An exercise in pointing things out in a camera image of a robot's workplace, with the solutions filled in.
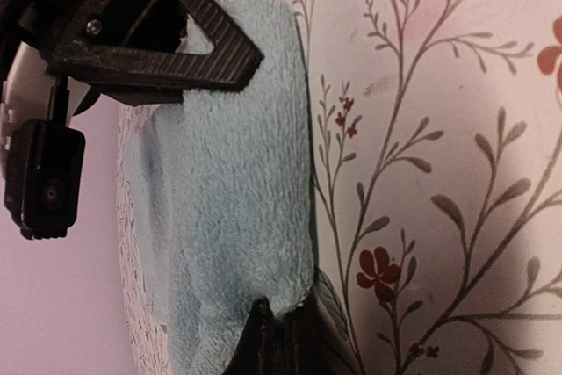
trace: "camera lens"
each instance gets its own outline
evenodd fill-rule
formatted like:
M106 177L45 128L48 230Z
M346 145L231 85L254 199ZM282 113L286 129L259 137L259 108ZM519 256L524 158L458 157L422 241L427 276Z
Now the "camera lens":
M43 206L49 211L55 211L64 203L64 183L60 179L49 179L43 184L41 199Z

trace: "triangular opening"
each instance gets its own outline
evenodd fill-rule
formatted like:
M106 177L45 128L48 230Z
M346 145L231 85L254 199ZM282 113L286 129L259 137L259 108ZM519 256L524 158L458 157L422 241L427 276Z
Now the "triangular opening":
M186 31L179 49L183 53L196 55L207 55L214 50L213 43L191 15L187 16Z

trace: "folded towel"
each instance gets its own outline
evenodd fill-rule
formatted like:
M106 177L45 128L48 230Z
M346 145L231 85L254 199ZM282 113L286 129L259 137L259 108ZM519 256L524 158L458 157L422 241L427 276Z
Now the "folded towel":
M282 318L313 283L310 132L298 28L281 0L219 0L265 59L241 93L185 92L126 145L148 305L176 375L219 375L254 300ZM188 25L181 51L205 38Z

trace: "light blue towel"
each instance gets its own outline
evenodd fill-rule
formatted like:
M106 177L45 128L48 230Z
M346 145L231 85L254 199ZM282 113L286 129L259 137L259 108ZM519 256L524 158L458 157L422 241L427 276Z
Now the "light blue towel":
M126 146L148 305L175 375L219 375L254 300L276 316L313 284L310 140L298 29L281 0L219 0L265 59L242 93L185 92ZM188 25L180 50L205 39Z

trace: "camera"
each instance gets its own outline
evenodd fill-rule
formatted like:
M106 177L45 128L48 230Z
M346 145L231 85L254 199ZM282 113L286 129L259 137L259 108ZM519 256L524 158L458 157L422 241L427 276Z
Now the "camera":
M76 221L85 139L30 119L11 136L4 205L26 239L65 237Z

